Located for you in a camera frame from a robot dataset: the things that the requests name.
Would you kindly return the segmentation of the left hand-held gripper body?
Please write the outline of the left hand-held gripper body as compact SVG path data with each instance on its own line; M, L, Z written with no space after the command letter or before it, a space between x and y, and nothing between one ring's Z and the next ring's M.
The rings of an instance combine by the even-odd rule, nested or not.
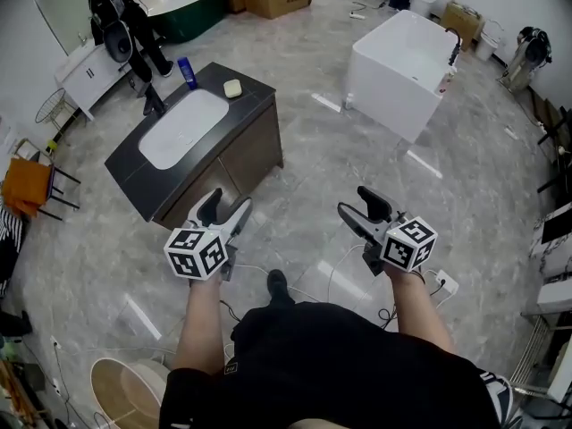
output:
M183 226L175 228L164 245L164 254L173 273L201 282L220 273L224 281L229 281L236 254L231 241L238 230L238 212L223 223L205 225L196 212L189 211Z

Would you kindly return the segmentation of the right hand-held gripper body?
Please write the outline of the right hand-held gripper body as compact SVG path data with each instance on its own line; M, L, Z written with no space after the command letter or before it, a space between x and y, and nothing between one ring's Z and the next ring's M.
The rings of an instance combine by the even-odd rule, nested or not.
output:
M374 276L385 264L411 272L429 259L437 238L437 231L420 216L399 216L369 227L362 257Z

